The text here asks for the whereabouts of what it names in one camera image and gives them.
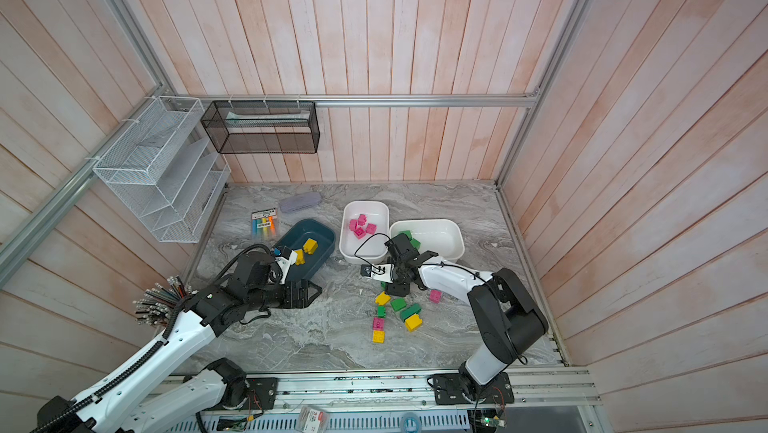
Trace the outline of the yellow lego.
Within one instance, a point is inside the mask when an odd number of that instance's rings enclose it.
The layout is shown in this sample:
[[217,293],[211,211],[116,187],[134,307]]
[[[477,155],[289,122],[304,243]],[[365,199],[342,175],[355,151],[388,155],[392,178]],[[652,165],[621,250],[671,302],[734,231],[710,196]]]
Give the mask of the yellow lego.
[[314,239],[307,239],[306,242],[303,245],[303,251],[308,255],[313,255],[318,248],[318,243]]
[[383,330],[374,330],[372,334],[372,342],[383,344],[386,339],[386,333]]
[[391,301],[391,297],[386,294],[385,292],[380,293],[376,298],[375,302],[379,306],[386,306]]
[[419,314],[413,314],[404,321],[404,325],[408,332],[415,331],[416,329],[421,327],[422,324],[423,324],[423,320],[421,319]]

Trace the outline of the yellow lego front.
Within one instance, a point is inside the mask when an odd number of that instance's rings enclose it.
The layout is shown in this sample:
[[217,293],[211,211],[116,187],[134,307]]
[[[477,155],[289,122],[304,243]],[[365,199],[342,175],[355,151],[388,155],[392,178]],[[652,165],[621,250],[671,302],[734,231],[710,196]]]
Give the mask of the yellow lego front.
[[308,255],[313,255],[318,248],[318,243],[314,239],[307,239],[306,242],[303,245],[303,251]]
[[372,342],[383,344],[386,339],[386,333],[383,330],[374,330],[372,334]]

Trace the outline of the pink lego front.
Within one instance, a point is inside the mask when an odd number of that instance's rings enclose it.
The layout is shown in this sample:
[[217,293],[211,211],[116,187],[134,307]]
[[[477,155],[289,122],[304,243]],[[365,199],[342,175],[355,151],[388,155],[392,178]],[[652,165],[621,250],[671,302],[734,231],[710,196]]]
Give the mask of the pink lego front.
[[374,317],[372,322],[372,328],[375,331],[383,331],[385,325],[385,319],[380,317]]

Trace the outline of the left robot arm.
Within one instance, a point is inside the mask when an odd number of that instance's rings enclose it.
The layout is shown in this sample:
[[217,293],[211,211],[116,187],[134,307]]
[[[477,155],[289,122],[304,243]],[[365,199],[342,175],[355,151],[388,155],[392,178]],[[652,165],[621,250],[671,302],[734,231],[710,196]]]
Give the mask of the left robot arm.
[[221,358],[181,386],[148,395],[178,366],[234,324],[267,319],[275,309],[303,309],[322,289],[311,274],[294,274],[298,254],[251,245],[204,288],[179,295],[165,308],[165,326],[147,345],[99,382],[71,399],[56,396],[37,413],[39,432],[162,432],[212,407],[266,406],[268,397],[246,373]]

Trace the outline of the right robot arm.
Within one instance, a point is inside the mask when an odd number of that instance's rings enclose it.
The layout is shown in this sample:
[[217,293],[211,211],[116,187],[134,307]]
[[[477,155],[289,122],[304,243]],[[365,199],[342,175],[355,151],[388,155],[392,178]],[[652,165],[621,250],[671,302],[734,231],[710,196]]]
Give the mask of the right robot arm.
[[481,338],[480,346],[455,373],[427,379],[435,402],[459,405],[512,403],[514,396],[506,369],[523,363],[524,353],[549,330],[546,316],[518,275],[471,269],[443,259],[436,252],[420,252],[415,241],[400,233],[385,242],[383,267],[388,271],[387,293],[404,297],[410,287],[437,290],[467,304]]

